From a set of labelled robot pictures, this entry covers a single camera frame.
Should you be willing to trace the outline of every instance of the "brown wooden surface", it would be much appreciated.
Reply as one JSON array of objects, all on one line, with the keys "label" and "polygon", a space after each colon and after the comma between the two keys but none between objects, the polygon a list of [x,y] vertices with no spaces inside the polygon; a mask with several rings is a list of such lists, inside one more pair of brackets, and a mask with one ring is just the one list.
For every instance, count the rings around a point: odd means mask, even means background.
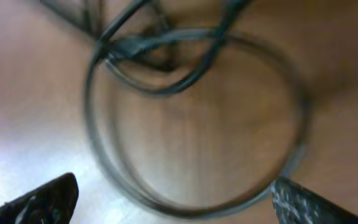
[{"label": "brown wooden surface", "polygon": [[[109,1],[106,20],[127,3]],[[179,27],[212,26],[223,1],[163,5]],[[149,22],[142,11],[122,32]],[[316,98],[307,157],[293,179],[358,214],[358,1],[257,0],[234,29],[282,49]],[[183,223],[136,208],[99,170],[81,117],[91,49],[92,41],[37,1],[0,0],[0,205],[74,172],[80,197],[72,223]],[[196,60],[186,57],[183,72]],[[98,72],[101,127],[114,123],[143,180],[184,205],[214,205],[249,190],[282,159],[294,135],[293,105],[276,71],[235,47],[171,98],[139,96],[107,74]],[[205,223],[277,219],[267,199]]]}]

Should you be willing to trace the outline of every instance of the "black cable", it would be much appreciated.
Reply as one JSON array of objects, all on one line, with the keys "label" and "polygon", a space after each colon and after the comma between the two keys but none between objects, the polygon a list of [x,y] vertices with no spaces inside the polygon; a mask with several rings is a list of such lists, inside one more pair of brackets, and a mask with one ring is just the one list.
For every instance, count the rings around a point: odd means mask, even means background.
[{"label": "black cable", "polygon": [[[254,203],[262,200],[270,190],[270,186],[274,183],[274,180],[270,182],[262,183],[259,188],[254,189],[250,197],[245,198],[241,196],[235,198],[230,202],[226,202],[217,206],[201,209],[186,209],[179,208],[169,203],[165,203],[158,196],[153,195],[151,192],[145,190],[142,186],[134,186],[137,182],[133,175],[130,175],[126,178],[119,173],[117,168],[111,163],[108,159],[108,155],[104,150],[101,137],[98,131],[96,120],[94,117],[93,111],[93,83],[94,83],[94,70],[98,62],[106,55],[108,50],[108,42],[112,35],[120,28],[120,26],[125,23],[128,18],[133,15],[139,8],[144,4],[148,3],[149,0],[134,1],[123,13],[121,13],[117,18],[109,25],[109,27],[103,32],[102,37],[96,43],[93,57],[88,67],[88,73],[85,79],[85,86],[83,92],[84,100],[84,112],[85,112],[85,121],[86,127],[88,128],[88,135],[91,140],[92,149],[95,152],[99,162],[109,177],[109,180],[116,186],[118,189],[124,193],[129,199],[134,203],[157,213],[164,215],[169,215],[171,217],[183,218],[183,219],[210,219],[222,217],[225,215],[230,215],[235,212],[239,212]],[[208,70],[210,65],[213,62],[219,48],[228,43],[236,43],[246,46],[247,48],[253,49],[254,51],[261,54],[263,57],[268,57],[270,60],[275,61],[279,66],[281,66],[283,79],[287,82],[288,86],[291,89],[293,94],[293,99],[297,102],[299,107],[299,125],[295,140],[293,142],[293,148],[288,153],[287,160],[283,163],[282,169],[277,171],[278,175],[288,176],[293,169],[296,168],[297,163],[304,153],[304,148],[306,144],[307,130],[311,117],[311,103],[309,94],[306,91],[306,88],[303,86],[301,81],[298,79],[298,74],[296,70],[290,65],[289,62],[285,60],[281,55],[276,54],[274,51],[266,48],[262,44],[255,42],[251,39],[240,39],[233,35],[224,35],[229,26],[234,22],[236,16],[241,11],[242,7],[245,7],[249,1],[236,0],[233,1],[233,5],[230,8],[231,13],[223,19],[221,26],[215,30],[208,29],[188,29],[188,30],[174,30],[167,32],[164,35],[155,38],[149,38],[144,40],[139,53],[147,52],[149,49],[154,49],[163,44],[171,44],[179,40],[202,40],[202,39],[212,39],[213,44],[208,53],[204,56],[203,61],[191,72],[187,77],[180,80],[173,85],[151,90],[144,88],[143,86],[137,86],[134,82],[128,82],[130,80],[126,79],[126,76],[116,68],[114,63],[109,64],[115,73],[115,76],[118,79],[121,79],[124,83],[140,90],[141,92],[151,94],[151,95],[172,95],[178,93],[188,88],[194,82],[199,80],[201,76]]]}]

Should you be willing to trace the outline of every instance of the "cable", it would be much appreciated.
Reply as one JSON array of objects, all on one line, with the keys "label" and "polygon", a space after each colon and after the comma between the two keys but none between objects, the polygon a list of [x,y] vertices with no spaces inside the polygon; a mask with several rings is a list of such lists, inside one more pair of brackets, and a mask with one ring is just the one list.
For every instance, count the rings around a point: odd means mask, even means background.
[{"label": "cable", "polygon": [[[169,203],[158,200],[159,196],[153,195],[153,193],[147,191],[145,188],[136,184],[135,177],[130,172],[128,177],[123,177],[118,169],[108,159],[108,155],[103,147],[101,136],[98,131],[96,124],[94,110],[93,110],[93,84],[94,84],[94,70],[98,62],[106,56],[108,51],[107,46],[111,36],[120,28],[120,26],[128,20],[138,9],[144,4],[148,3],[149,0],[134,1],[123,13],[115,18],[110,23],[108,28],[103,32],[101,38],[96,43],[96,47],[89,63],[87,76],[85,78],[83,101],[84,101],[84,113],[85,123],[88,131],[88,135],[92,144],[92,150],[96,154],[101,167],[105,171],[109,180],[123,193],[128,199],[134,203],[144,207],[151,212],[157,212],[159,214],[168,215],[175,218],[182,218],[188,220],[199,220],[199,219],[211,219],[230,215],[232,213],[239,212],[243,209],[248,208],[254,203],[262,200],[270,191],[270,186],[274,183],[274,179],[262,183],[259,188],[254,189],[251,192],[250,197],[241,195],[234,200],[226,203],[222,203],[217,206],[201,209],[187,209],[180,208]],[[282,164],[281,170],[277,171],[277,175],[289,176],[291,172],[296,169],[300,159],[303,156],[306,145],[307,130],[311,118],[311,100],[308,91],[303,86],[302,82],[298,79],[296,70],[285,60],[280,54],[277,54],[273,50],[267,48],[263,44],[252,40],[251,38],[243,39],[235,35],[225,35],[229,26],[234,22],[238,13],[249,3],[250,1],[235,0],[233,1],[229,11],[230,14],[226,14],[222,20],[221,25],[217,29],[187,29],[187,30],[173,30],[162,34],[158,37],[142,40],[142,44],[139,50],[133,54],[135,57],[139,54],[144,54],[150,49],[154,49],[161,45],[171,44],[178,42],[179,40],[213,40],[212,46],[208,53],[204,56],[202,62],[184,79],[172,84],[171,86],[161,89],[150,89],[144,86],[136,85],[136,82],[128,79],[116,66],[115,63],[110,63],[109,66],[114,72],[114,76],[125,84],[140,90],[142,93],[159,96],[169,96],[175,93],[179,93],[197,80],[208,70],[212,64],[219,48],[225,44],[240,44],[248,49],[252,49],[254,52],[262,55],[262,58],[269,58],[269,60],[275,61],[275,63],[281,66],[284,71],[281,74],[283,79],[286,81],[291,89],[293,99],[299,107],[299,124],[297,134],[295,136],[293,147],[288,153],[288,157]]]}]

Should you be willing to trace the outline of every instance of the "wire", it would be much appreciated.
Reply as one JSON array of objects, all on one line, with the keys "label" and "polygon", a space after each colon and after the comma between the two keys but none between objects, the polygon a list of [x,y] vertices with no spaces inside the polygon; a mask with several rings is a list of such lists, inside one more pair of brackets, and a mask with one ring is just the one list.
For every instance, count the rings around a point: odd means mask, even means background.
[{"label": "wire", "polygon": [[[124,12],[118,15],[115,20],[110,23],[108,28],[103,32],[101,38],[96,43],[92,59],[89,63],[83,91],[85,123],[88,136],[92,144],[92,150],[98,158],[106,175],[109,177],[109,180],[124,195],[126,195],[128,199],[132,200],[134,203],[140,205],[141,207],[150,210],[151,212],[157,212],[159,214],[181,219],[200,220],[223,217],[246,209],[254,203],[262,200],[270,192],[270,186],[274,184],[275,179],[261,183],[259,187],[253,189],[250,197],[246,197],[244,194],[238,198],[217,206],[201,209],[187,209],[177,207],[170,203],[159,200],[158,198],[160,198],[160,196],[156,196],[150,191],[146,190],[144,187],[136,184],[138,182],[130,171],[127,170],[126,173],[129,175],[127,177],[123,177],[118,171],[117,167],[114,166],[108,159],[108,155],[102,144],[101,136],[98,131],[93,110],[94,70],[97,64],[103,59],[103,57],[107,55],[106,51],[108,50],[107,46],[109,44],[110,38],[115,34],[120,26],[122,26],[123,23],[125,23],[125,21],[127,21],[128,18],[133,15],[133,13],[135,13],[149,1],[150,0],[140,0],[131,3]],[[230,25],[234,22],[238,13],[246,5],[248,5],[249,2],[250,1],[244,0],[232,1],[232,5],[229,7],[230,13],[226,14],[225,18],[221,22],[221,25],[217,29],[173,30],[166,32],[158,37],[149,38],[143,41],[142,47],[139,50],[139,54],[142,52],[147,52],[148,50],[154,49],[161,45],[178,42],[179,40],[213,40],[211,48],[204,56],[201,63],[184,79],[179,80],[178,82],[168,87],[150,89],[145,86],[139,86],[137,85],[137,82],[134,82],[124,73],[122,73],[116,67],[115,63],[110,63],[109,66],[113,70],[114,76],[116,78],[118,78],[123,83],[141,91],[142,93],[149,95],[169,96],[185,90],[194,84],[197,80],[199,80],[213,63],[219,48],[225,44],[240,44],[247,49],[253,50],[253,52],[257,52],[257,54],[261,55],[262,58],[268,58],[269,60],[274,61],[278,66],[281,67],[281,74],[283,75],[283,79],[290,87],[293,99],[299,107],[299,123],[297,127],[297,134],[293,142],[293,147],[289,151],[286,161],[282,163],[282,168],[277,171],[277,175],[288,177],[293,172],[293,170],[297,168],[298,163],[305,152],[307,130],[311,118],[311,99],[308,91],[303,86],[302,82],[298,79],[296,70],[285,59],[285,57],[282,57],[282,55],[277,54],[274,50],[269,49],[263,43],[252,40],[251,38],[245,39],[236,35],[225,34]],[[125,162],[122,164],[124,165],[124,169],[128,169]]]}]

